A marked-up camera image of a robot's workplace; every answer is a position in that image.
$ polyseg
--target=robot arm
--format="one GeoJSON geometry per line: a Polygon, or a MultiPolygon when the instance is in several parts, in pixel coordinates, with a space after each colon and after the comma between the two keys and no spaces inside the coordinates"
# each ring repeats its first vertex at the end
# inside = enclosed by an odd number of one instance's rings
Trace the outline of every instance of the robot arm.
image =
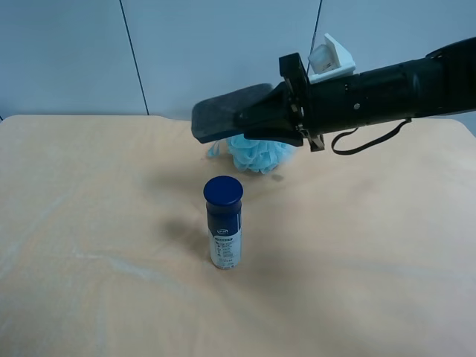
{"type": "Polygon", "coordinates": [[[201,143],[243,133],[311,151],[323,134],[344,129],[476,110],[476,37],[425,58],[316,84],[299,54],[280,58],[284,81],[257,85],[198,103],[192,132],[201,143]]]}

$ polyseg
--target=white wall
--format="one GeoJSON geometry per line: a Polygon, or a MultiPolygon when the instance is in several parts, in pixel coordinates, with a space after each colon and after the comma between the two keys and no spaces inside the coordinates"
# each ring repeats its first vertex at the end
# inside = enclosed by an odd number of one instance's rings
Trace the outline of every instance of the white wall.
{"type": "MultiPolygon", "coordinates": [[[[476,36],[475,16],[475,0],[324,0],[318,39],[330,33],[361,72],[476,36]]],[[[454,118],[476,134],[475,113],[454,118]]]]}
{"type": "Polygon", "coordinates": [[[145,114],[118,0],[1,0],[0,115],[145,114]]]}
{"type": "Polygon", "coordinates": [[[278,59],[309,54],[318,0],[123,0],[151,114],[280,82],[278,59]]]}

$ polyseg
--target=wooden table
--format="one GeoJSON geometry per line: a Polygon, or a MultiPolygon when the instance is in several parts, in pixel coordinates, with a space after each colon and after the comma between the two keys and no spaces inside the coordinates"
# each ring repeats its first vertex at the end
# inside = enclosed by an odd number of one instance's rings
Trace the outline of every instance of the wooden table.
{"type": "Polygon", "coordinates": [[[476,356],[463,125],[416,120],[350,157],[304,147],[267,176],[208,147],[159,117],[0,124],[0,356],[476,356]],[[208,251],[219,174],[245,188],[232,271],[208,251]]]}

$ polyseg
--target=bottle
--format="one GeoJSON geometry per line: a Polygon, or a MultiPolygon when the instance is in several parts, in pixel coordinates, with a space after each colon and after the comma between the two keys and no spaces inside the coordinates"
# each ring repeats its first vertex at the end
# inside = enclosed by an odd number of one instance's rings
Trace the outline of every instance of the bottle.
{"type": "Polygon", "coordinates": [[[241,260],[243,186],[230,176],[212,178],[203,189],[207,200],[208,236],[213,264],[232,269],[241,260]]]}

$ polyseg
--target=blue lid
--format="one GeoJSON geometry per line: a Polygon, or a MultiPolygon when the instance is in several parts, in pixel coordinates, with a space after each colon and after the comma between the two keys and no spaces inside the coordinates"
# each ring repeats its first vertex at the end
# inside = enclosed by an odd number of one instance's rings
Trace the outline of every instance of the blue lid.
{"type": "Polygon", "coordinates": [[[243,197],[243,186],[233,177],[217,176],[207,182],[203,196],[215,206],[234,205],[243,197]]]}

